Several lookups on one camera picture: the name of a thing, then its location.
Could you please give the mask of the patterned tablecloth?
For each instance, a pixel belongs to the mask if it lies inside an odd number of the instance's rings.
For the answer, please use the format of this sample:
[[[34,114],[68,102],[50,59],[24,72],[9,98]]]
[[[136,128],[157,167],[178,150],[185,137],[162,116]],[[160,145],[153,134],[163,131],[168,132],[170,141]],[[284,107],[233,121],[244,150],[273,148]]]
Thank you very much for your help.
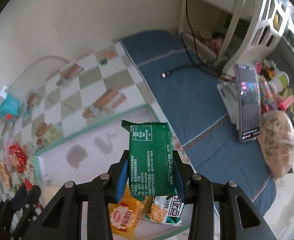
[[[0,131],[0,156],[14,135],[32,143],[42,121],[53,123],[68,137],[98,121],[82,117],[108,89],[126,96],[117,109],[124,112],[148,103],[167,121],[173,141],[184,159],[209,180],[236,181],[260,213],[276,198],[274,179],[257,141],[240,142],[235,126],[216,87],[216,77],[192,67],[196,56],[186,52],[181,39],[167,31],[145,31],[117,41],[108,48],[114,56],[91,53],[77,62],[79,76],[58,87],[59,75],[39,88],[40,106]],[[10,196],[0,181],[0,198]]]

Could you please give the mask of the small red candy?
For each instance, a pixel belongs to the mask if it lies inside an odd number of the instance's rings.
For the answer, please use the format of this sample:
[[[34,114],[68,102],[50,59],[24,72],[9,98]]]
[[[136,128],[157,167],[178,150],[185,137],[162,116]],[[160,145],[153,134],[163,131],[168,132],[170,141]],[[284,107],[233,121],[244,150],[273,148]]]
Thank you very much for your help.
[[[31,191],[33,189],[33,184],[27,179],[24,179],[24,184],[27,191]]]

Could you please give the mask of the white lattice shelf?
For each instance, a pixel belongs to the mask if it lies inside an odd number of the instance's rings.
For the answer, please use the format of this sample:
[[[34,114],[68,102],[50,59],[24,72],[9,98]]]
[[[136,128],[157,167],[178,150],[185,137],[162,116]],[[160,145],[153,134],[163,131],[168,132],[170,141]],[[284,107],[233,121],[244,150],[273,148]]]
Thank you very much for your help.
[[[232,15],[220,51],[213,52],[197,40],[193,29],[184,31],[189,23],[188,0],[182,2],[182,15],[179,32],[182,39],[191,44],[199,61],[204,61],[222,72],[233,74],[235,64],[250,64],[263,61],[274,51],[280,42],[287,25],[291,24],[291,4],[289,0],[202,0]],[[249,20],[249,26],[242,43],[234,55],[227,59],[225,52],[235,34],[240,18]]]

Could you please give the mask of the red peanut snack bag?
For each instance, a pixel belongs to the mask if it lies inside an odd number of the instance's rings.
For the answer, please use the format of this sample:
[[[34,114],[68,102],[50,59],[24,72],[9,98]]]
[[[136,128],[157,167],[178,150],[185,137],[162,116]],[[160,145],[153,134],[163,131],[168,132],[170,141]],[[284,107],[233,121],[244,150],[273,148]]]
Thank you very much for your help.
[[[8,149],[11,165],[15,167],[18,173],[23,173],[26,170],[27,155],[19,143],[9,146]]]

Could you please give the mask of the green white cracker packet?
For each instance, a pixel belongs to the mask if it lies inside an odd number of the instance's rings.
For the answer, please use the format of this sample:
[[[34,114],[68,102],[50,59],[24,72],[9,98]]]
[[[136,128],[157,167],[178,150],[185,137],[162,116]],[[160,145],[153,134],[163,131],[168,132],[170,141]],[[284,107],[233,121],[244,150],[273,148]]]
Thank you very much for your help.
[[[184,202],[177,195],[157,196],[152,199],[150,210],[143,220],[156,224],[179,226],[182,223],[183,210]]]

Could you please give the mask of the white phone stand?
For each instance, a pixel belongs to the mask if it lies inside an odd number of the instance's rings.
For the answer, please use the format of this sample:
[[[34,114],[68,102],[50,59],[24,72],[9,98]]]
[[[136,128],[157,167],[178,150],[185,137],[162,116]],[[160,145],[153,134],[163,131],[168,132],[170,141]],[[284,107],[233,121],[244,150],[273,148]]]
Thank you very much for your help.
[[[220,81],[217,89],[228,112],[233,125],[238,122],[238,94],[237,85],[234,82]]]

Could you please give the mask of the smartphone on stand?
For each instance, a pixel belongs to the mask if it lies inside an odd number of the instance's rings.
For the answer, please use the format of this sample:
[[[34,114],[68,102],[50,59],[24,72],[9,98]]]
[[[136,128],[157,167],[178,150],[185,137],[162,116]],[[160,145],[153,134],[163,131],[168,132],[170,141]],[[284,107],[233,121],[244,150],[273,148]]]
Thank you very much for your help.
[[[237,129],[241,142],[254,140],[260,133],[261,96],[256,68],[252,65],[234,66],[237,96]]]

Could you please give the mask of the pink snack packet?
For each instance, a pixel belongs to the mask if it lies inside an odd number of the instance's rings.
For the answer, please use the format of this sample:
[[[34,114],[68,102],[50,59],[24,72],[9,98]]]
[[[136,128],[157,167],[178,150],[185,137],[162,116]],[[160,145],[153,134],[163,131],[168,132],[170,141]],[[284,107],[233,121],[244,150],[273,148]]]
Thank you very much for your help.
[[[9,154],[9,147],[13,145],[13,142],[14,142],[14,139],[11,138],[4,146],[4,161],[8,171],[10,171],[12,168],[10,154]]]

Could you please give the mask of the bag of brown snacks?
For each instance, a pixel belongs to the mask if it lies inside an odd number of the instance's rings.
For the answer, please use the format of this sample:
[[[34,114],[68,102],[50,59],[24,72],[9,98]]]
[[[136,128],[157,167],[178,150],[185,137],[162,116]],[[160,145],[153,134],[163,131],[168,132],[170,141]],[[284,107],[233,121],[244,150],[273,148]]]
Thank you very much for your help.
[[[264,161],[275,179],[294,171],[294,127],[285,112],[264,113],[257,140]]]

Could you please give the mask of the teal toy box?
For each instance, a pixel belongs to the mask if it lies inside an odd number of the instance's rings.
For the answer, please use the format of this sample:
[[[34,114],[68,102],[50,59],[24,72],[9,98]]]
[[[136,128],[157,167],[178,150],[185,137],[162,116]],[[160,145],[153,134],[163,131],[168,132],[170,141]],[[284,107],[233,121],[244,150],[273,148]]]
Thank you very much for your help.
[[[0,118],[7,122],[13,122],[19,114],[20,102],[11,94],[7,94],[7,98],[0,106]]]

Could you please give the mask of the yellow cake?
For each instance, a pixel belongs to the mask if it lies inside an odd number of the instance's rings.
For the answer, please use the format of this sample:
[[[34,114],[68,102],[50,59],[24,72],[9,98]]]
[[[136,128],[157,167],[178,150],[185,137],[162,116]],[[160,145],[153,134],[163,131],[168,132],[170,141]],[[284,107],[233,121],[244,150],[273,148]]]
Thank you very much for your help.
[[[137,223],[150,210],[151,202],[152,197],[144,197],[143,201],[131,197],[127,185],[120,202],[109,205],[112,233],[126,239],[135,239]]]

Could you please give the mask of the dark green snack packet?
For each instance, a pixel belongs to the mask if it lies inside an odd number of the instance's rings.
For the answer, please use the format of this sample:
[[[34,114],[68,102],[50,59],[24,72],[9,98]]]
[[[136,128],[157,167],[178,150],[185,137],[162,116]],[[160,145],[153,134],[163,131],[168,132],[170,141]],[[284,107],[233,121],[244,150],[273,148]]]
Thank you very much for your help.
[[[129,187],[131,197],[176,194],[172,133],[167,122],[122,121],[129,132]]]

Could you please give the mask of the orange egg roll packet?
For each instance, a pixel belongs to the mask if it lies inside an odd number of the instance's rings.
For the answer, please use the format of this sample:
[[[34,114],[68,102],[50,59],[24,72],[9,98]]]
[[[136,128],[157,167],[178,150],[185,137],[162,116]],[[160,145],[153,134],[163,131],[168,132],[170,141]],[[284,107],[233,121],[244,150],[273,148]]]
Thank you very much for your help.
[[[11,176],[3,161],[0,161],[0,177],[7,189],[11,188]]]

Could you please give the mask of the round bread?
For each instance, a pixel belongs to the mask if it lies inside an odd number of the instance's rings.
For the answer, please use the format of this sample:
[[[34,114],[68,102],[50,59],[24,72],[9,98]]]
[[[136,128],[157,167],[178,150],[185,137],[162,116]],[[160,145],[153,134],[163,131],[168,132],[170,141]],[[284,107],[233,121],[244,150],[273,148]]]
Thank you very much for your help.
[[[47,205],[51,199],[58,193],[60,187],[55,185],[45,186],[43,190],[44,204]]]

